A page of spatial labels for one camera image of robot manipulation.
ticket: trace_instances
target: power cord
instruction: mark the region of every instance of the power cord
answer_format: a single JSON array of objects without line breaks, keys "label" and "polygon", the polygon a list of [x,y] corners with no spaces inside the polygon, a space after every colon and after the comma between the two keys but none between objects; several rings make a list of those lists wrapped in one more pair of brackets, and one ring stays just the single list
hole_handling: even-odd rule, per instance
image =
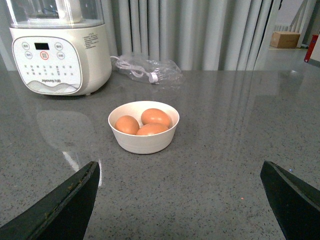
[{"label": "power cord", "polygon": [[112,59],[116,59],[115,66],[119,69],[130,70],[132,75],[136,78],[142,78],[143,75],[147,75],[149,77],[149,82],[155,84],[158,82],[158,76],[155,72],[147,72],[142,66],[132,65],[127,61],[120,59],[117,56],[110,56]]}]

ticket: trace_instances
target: speckled stone countertop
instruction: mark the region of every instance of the speckled stone countertop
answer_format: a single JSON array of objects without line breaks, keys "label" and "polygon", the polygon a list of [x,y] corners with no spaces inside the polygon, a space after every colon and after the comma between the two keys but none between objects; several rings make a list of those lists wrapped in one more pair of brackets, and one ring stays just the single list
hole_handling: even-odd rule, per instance
[{"label": "speckled stone countertop", "polygon": [[[90,96],[45,96],[0,72],[0,226],[89,161],[101,181],[85,239],[281,240],[261,179],[272,161],[320,189],[320,77],[185,71],[151,85],[113,72]],[[164,150],[123,150],[116,107],[158,101],[180,122]]]}]

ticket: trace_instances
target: white bowl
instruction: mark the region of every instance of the white bowl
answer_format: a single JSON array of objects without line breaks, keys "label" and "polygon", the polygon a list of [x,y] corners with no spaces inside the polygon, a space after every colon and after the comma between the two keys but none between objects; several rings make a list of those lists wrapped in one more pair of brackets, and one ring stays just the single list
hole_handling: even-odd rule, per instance
[{"label": "white bowl", "polygon": [[[124,115],[134,117],[140,127],[143,126],[141,114],[151,108],[160,109],[171,118],[169,130],[154,135],[138,136],[126,134],[115,129],[116,121]],[[113,110],[108,117],[108,123],[118,144],[123,149],[134,154],[153,154],[163,150],[171,143],[179,118],[178,111],[165,103],[157,101],[135,101],[121,105]]]}]

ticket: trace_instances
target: button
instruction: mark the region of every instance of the button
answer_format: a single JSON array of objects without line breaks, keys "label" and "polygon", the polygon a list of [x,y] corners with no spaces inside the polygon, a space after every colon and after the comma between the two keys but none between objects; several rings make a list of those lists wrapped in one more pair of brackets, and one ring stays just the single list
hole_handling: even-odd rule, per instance
[{"label": "button", "polygon": [[57,49],[58,51],[61,51],[64,47],[62,46],[62,44],[60,42],[56,42],[54,45],[55,49]]},{"label": "button", "polygon": [[40,52],[40,57],[43,60],[47,60],[49,58],[49,54],[46,51],[42,51],[42,52]]},{"label": "button", "polygon": [[24,53],[24,55],[26,56],[27,59],[32,59],[32,53],[31,53],[31,52],[26,51],[26,52]]},{"label": "button", "polygon": [[58,57],[58,59],[65,59],[65,54],[62,51],[58,51],[58,53],[56,54],[56,56]]},{"label": "button", "polygon": [[22,47],[23,47],[25,50],[29,50],[29,49],[30,49],[29,44],[28,44],[27,42],[25,42],[25,41],[22,43]]}]

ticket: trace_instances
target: egg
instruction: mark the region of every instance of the egg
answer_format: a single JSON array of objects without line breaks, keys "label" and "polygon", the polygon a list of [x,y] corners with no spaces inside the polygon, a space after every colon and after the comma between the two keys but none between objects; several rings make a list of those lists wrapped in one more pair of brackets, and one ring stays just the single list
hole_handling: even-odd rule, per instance
[{"label": "egg", "polygon": [[145,110],[141,114],[141,122],[143,123],[143,125],[150,123],[163,124],[168,128],[170,128],[171,125],[170,117],[164,111],[157,108],[149,108]]},{"label": "egg", "polygon": [[124,115],[118,118],[115,122],[114,128],[125,134],[136,135],[140,126],[133,116]]},{"label": "egg", "polygon": [[139,135],[139,136],[154,135],[154,134],[159,134],[164,131],[167,131],[168,129],[169,128],[162,123],[152,122],[152,123],[148,123],[146,125],[143,125],[138,130],[136,135]]}]

